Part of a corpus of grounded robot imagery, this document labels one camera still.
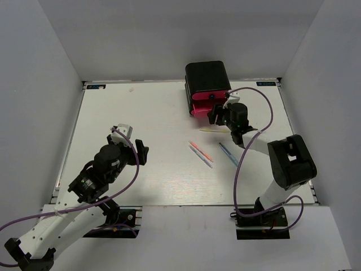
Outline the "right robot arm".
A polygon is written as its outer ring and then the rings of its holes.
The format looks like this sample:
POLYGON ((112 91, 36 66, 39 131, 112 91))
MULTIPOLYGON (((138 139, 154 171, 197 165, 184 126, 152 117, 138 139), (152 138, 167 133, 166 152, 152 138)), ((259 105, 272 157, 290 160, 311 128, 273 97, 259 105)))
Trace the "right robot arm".
POLYGON ((235 145, 244 149, 234 179, 234 206, 237 217, 255 220, 268 225, 275 213, 294 198, 303 201, 293 192, 317 175, 316 165, 303 138, 292 135, 281 140, 266 137, 266 129, 257 130, 249 124, 247 106, 242 103, 222 106, 217 104, 208 113, 210 124, 225 125, 231 132, 235 145), (240 168, 249 150, 266 154, 270 159, 273 180, 267 190, 259 196, 252 213, 244 213, 237 204, 237 181, 240 168))

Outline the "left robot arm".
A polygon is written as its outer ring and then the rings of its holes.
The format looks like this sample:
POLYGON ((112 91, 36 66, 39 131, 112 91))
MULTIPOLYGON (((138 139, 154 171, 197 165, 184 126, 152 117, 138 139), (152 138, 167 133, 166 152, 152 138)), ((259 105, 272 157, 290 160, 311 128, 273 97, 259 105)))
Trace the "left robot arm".
POLYGON ((106 228, 133 229, 130 212, 105 192, 127 165, 145 165, 149 148, 139 139, 131 143, 123 133, 110 134, 107 141, 69 184, 52 211, 38 215, 36 226, 5 243, 16 267, 50 270, 56 257, 88 233, 106 228))

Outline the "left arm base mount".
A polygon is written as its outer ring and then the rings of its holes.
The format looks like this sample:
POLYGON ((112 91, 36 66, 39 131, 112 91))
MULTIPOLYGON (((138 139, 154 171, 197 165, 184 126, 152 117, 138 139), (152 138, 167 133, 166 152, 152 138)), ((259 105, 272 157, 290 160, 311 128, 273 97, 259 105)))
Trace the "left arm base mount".
POLYGON ((86 233, 84 238, 135 239, 142 223, 142 207, 121 207, 113 224, 103 224, 86 233))

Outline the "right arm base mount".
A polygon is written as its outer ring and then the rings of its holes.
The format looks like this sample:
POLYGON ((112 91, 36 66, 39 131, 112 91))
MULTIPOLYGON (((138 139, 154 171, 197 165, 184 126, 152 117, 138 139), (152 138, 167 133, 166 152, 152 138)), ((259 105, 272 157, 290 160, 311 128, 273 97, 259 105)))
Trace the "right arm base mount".
POLYGON ((290 239, 288 220, 284 208, 279 208, 264 215, 241 217, 231 212, 235 220, 237 240, 277 240, 290 239))

